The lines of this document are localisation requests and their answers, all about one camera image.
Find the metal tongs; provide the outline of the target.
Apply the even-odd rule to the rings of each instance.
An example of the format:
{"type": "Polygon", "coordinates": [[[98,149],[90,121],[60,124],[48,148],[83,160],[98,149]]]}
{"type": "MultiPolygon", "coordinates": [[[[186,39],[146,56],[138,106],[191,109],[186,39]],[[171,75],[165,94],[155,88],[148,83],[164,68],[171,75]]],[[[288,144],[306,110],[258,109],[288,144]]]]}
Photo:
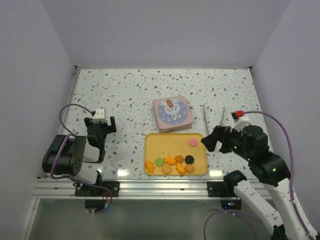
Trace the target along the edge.
{"type": "MultiPolygon", "coordinates": [[[[207,120],[207,115],[206,115],[206,109],[207,109],[206,105],[203,104],[203,115],[204,115],[205,129],[206,129],[207,135],[209,135],[209,134],[210,134],[210,131],[209,131],[209,127],[208,127],[208,120],[207,120]]],[[[222,125],[222,124],[223,124],[224,117],[225,117],[225,112],[226,112],[226,107],[223,106],[223,107],[222,107],[222,113],[221,113],[221,120],[220,120],[220,122],[219,122],[218,125],[222,125]]]]}

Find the silver tin lid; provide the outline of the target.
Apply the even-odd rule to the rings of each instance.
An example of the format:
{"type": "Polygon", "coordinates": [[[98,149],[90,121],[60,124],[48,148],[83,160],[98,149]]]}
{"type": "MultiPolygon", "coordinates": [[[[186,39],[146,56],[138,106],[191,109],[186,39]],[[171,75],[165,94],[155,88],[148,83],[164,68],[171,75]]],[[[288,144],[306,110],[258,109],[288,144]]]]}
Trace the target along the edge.
{"type": "Polygon", "coordinates": [[[194,123],[189,104],[183,95],[155,99],[152,106],[157,126],[194,123]]]}

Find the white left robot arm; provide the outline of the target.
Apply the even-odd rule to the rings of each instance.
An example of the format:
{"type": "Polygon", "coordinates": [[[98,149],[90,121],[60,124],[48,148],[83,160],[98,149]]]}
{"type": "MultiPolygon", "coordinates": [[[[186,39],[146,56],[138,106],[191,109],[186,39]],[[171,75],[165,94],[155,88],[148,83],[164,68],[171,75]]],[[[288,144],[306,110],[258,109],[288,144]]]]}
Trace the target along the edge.
{"type": "Polygon", "coordinates": [[[106,154],[106,138],[117,131],[115,118],[97,122],[95,118],[84,119],[87,128],[86,136],[58,134],[42,159],[42,170],[54,180],[70,179],[86,184],[86,190],[92,196],[103,193],[101,173],[85,163],[100,164],[106,154]]]}

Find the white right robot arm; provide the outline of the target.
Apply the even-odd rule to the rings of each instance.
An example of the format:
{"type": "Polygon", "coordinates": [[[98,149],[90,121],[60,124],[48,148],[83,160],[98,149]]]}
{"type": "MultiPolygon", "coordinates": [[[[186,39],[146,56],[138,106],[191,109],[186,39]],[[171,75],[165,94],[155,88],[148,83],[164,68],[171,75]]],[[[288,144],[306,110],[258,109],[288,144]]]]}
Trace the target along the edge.
{"type": "Polygon", "coordinates": [[[273,240],[318,240],[319,232],[310,224],[293,190],[290,173],[282,157],[270,151],[268,136],[262,128],[249,125],[237,131],[229,126],[217,125],[201,143],[213,152],[217,142],[219,152],[235,153],[248,161],[252,174],[269,192],[274,206],[257,193],[245,175],[235,170],[224,176],[218,189],[220,197],[236,196],[251,209],[268,228],[273,240]]]}

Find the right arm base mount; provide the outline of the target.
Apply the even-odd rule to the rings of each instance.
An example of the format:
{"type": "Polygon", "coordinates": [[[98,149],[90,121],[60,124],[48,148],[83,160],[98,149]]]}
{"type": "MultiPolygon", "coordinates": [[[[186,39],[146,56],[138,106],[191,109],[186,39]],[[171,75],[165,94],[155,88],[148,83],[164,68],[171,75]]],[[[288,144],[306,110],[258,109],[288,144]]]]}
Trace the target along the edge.
{"type": "Polygon", "coordinates": [[[232,186],[224,181],[208,181],[207,195],[209,198],[233,198],[236,197],[232,186]]]}

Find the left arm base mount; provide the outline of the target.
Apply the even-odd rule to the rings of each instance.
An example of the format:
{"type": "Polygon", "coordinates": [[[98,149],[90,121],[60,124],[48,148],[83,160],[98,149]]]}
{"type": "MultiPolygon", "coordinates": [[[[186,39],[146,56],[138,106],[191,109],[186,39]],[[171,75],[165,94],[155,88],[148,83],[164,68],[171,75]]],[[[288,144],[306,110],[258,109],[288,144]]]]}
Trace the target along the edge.
{"type": "Polygon", "coordinates": [[[108,196],[118,197],[120,190],[119,181],[103,181],[99,186],[87,186],[80,183],[73,183],[76,197],[105,197],[106,189],[109,190],[108,196]]]}

